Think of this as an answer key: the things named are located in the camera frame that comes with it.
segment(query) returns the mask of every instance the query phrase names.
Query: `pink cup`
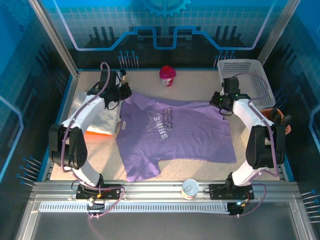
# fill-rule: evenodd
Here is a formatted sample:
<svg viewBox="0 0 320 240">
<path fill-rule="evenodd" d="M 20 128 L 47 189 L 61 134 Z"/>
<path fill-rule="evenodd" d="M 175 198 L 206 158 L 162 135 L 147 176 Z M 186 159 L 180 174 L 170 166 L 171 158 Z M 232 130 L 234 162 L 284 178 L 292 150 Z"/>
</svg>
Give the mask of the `pink cup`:
<svg viewBox="0 0 320 240">
<path fill-rule="evenodd" d="M 174 78 L 176 75 L 176 71 L 171 66 L 163 66 L 159 72 L 162 86 L 170 87 L 174 83 Z"/>
</svg>

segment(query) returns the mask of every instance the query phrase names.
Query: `aluminum frame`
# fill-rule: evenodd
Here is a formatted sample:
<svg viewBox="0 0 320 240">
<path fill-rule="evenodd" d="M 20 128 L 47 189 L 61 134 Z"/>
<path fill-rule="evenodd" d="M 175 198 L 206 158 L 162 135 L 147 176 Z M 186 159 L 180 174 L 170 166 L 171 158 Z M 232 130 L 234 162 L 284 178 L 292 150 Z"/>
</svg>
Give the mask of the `aluminum frame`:
<svg viewBox="0 0 320 240">
<path fill-rule="evenodd" d="M 25 209 L 17 240 L 29 240 L 36 227 L 41 203 L 65 203 L 86 202 L 76 200 L 76 192 L 71 189 L 73 181 L 48 181 L 36 182 L 32 188 L 30 199 Z M 106 184 L 121 184 L 125 187 L 125 194 L 121 201 L 127 203 L 167 203 L 175 205 L 177 203 L 189 203 L 191 205 L 207 203 L 231 203 L 236 200 L 210 200 L 210 196 L 204 193 L 204 188 L 208 184 L 223 184 L 223 181 L 202 181 L 199 182 L 199 194 L 193 200 L 186 200 L 181 195 L 183 181 L 105 181 Z M 285 181 L 255 181 L 266 185 L 267 195 L 264 203 L 289 203 L 294 224 L 301 240 L 315 240 L 311 223 L 308 219 L 307 211 L 301 199 L 301 195 L 296 182 Z M 255 199 L 253 203 L 258 203 L 263 194 L 262 186 L 253 186 Z"/>
<path fill-rule="evenodd" d="M 295 13 L 301 0 L 288 0 L 284 9 L 281 12 L 279 19 L 277 20 L 275 26 L 273 27 L 263 49 L 261 50 L 257 60 L 264 65 L 274 49 L 276 43 L 278 42 L 281 35 L 284 33 L 284 30 L 289 23 L 291 17 Z"/>
<path fill-rule="evenodd" d="M 78 75 L 78 68 L 71 57 L 65 43 L 62 41 L 58 31 L 56 30 L 54 24 L 48 17 L 48 13 L 42 2 L 39 0 L 28 0 L 31 7 L 33 8 L 35 14 L 37 15 L 38 19 L 40 20 L 43 28 L 45 29 L 46 33 L 50 37 L 52 43 L 54 44 L 55 48 L 57 49 L 59 55 L 61 56 L 64 64 L 70 71 L 73 77 Z"/>
</svg>

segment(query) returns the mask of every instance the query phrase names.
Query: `white plastic basket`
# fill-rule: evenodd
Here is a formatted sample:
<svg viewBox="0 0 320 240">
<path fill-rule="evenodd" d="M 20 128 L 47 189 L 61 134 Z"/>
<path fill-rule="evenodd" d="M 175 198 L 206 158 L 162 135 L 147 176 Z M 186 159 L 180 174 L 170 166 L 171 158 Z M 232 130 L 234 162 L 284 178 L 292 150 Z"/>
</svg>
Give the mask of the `white plastic basket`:
<svg viewBox="0 0 320 240">
<path fill-rule="evenodd" d="M 272 108 L 276 104 L 265 70 L 258 60 L 227 59 L 220 60 L 217 65 L 221 83 L 223 79 L 233 77 L 239 73 L 254 73 L 261 76 L 268 84 L 268 95 L 262 99 L 255 100 L 253 104 L 259 110 Z M 251 74 L 241 74 L 237 78 L 242 94 L 248 94 L 252 99 L 266 94 L 265 84 L 259 77 Z"/>
</svg>

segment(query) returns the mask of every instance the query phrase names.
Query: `robotic arm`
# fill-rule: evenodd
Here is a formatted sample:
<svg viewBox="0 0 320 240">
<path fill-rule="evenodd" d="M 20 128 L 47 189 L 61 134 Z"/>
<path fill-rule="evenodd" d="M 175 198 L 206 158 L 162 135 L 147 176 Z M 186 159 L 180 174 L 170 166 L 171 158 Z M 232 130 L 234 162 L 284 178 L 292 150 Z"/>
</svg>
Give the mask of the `robotic arm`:
<svg viewBox="0 0 320 240">
<path fill-rule="evenodd" d="M 63 171 L 73 172 L 84 185 L 96 187 L 103 183 L 102 175 L 96 172 L 87 162 L 88 151 L 84 134 L 92 120 L 106 108 L 110 110 L 122 101 L 131 96 L 132 92 L 128 83 L 121 83 L 126 71 L 110 71 L 109 82 L 107 81 L 108 71 L 101 71 L 100 81 L 97 82 L 88 92 L 87 97 L 79 109 L 60 125 L 52 125 L 49 129 L 49 150 L 50 157 L 54 163 L 61 166 L 63 140 L 70 125 L 68 138 L 65 143 Z M 104 91 L 93 99 L 107 84 Z"/>
<path fill-rule="evenodd" d="M 237 115 L 250 131 L 246 161 L 226 179 L 226 191 L 232 195 L 233 190 L 249 186 L 256 176 L 284 162 L 286 126 L 275 124 L 262 115 L 250 97 L 240 93 L 237 77 L 225 78 L 222 87 L 222 93 L 215 92 L 210 104 Z M 265 143 L 266 139 L 272 141 L 271 145 Z"/>
<path fill-rule="evenodd" d="M 132 92 L 129 85 L 120 82 L 125 74 L 124 70 L 121 72 L 111 71 L 110 80 L 106 83 L 108 72 L 103 69 L 100 81 L 87 93 L 87 97 L 82 104 L 84 106 L 83 110 L 80 112 L 77 110 L 62 124 L 53 125 L 49 130 L 49 151 L 52 161 L 61 166 L 63 159 L 62 170 L 73 172 L 83 185 L 91 187 L 101 187 L 103 185 L 102 175 L 96 172 L 87 162 L 88 152 L 84 133 L 100 112 L 106 108 L 110 109 L 111 104 L 114 105 L 131 96 Z M 246 161 L 237 171 L 229 174 L 225 186 L 222 187 L 223 191 L 226 192 L 227 199 L 234 199 L 236 195 L 243 194 L 241 188 L 248 187 L 257 175 L 284 162 L 286 126 L 275 124 L 266 119 L 250 101 L 250 97 L 247 94 L 241 94 L 238 78 L 225 78 L 222 87 L 222 93 L 215 92 L 210 104 L 220 110 L 237 115 L 250 131 L 245 153 Z M 68 132 L 67 141 L 65 141 L 64 157 L 62 157 L 66 132 Z M 271 141 L 271 145 L 265 144 L 266 139 Z"/>
</svg>

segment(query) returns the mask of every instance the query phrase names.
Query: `red lid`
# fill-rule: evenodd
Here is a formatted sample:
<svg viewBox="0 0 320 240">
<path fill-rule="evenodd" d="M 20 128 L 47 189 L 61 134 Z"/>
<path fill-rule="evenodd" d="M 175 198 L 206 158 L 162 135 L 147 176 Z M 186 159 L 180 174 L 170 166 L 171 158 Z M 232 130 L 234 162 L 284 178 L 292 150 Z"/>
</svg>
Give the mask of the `red lid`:
<svg viewBox="0 0 320 240">
<path fill-rule="evenodd" d="M 172 79 L 177 75 L 176 71 L 171 66 L 163 66 L 159 72 L 161 79 Z"/>
</svg>

